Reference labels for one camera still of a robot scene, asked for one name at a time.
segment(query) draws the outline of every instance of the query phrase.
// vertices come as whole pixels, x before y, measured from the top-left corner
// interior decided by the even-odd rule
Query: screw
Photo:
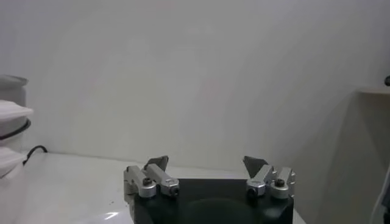
[[[172,188],[172,189],[169,191],[169,193],[171,194],[172,197],[175,197],[175,198],[176,198],[176,197],[179,196],[180,191],[179,191],[178,188]]]
[[[253,188],[250,188],[248,191],[247,191],[247,196],[249,198],[256,198],[257,197],[257,192],[255,189]]]
[[[151,180],[149,177],[144,178],[144,179],[142,180],[142,184],[143,184],[144,186],[150,185],[150,184],[152,184],[152,180]]]
[[[275,187],[283,187],[285,185],[285,181],[282,179],[277,179],[275,181]]]

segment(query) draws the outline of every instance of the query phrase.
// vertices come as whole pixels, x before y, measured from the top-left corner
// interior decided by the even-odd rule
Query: white lid
[[[10,150],[7,147],[0,147],[0,178],[26,160],[26,156]]]
[[[27,116],[33,112],[34,111],[32,109],[21,107],[14,102],[0,100],[0,122]]]

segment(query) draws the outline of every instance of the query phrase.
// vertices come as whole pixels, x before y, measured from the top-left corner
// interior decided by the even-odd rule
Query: bolt head
[[[282,179],[277,179],[275,181],[275,187],[284,187],[285,186],[285,181]]]

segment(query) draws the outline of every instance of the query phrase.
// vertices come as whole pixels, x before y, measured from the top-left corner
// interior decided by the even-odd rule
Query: silver clamp
[[[265,194],[266,186],[275,179],[276,171],[270,165],[263,165],[257,174],[246,181],[246,191],[250,198],[257,198]]]
[[[277,199],[286,199],[294,196],[295,173],[288,167],[282,167],[270,185],[271,195]]]
[[[145,176],[138,166],[128,166],[123,172],[125,195],[137,194],[142,198],[156,195],[156,183]]]
[[[162,194],[165,194],[170,197],[179,196],[179,180],[170,177],[156,164],[148,164],[143,170],[143,172],[146,174],[146,176],[150,177],[158,185],[160,185]]]

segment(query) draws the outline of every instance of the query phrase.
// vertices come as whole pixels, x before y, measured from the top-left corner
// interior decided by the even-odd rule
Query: black cable
[[[7,138],[14,137],[15,135],[18,135],[24,131],[26,131],[31,126],[31,121],[27,120],[26,123],[19,129],[16,129],[13,132],[10,132],[6,135],[0,136],[0,141],[6,140]]]
[[[27,154],[27,159],[23,161],[23,165],[26,165],[26,163],[27,163],[28,160],[30,159],[31,155],[32,155],[37,149],[42,149],[42,151],[43,151],[44,153],[47,153],[47,152],[48,152],[48,150],[46,149],[46,147],[43,146],[43,145],[37,145],[37,146],[35,146],[35,147],[32,148],[32,149],[29,151],[29,153]]]

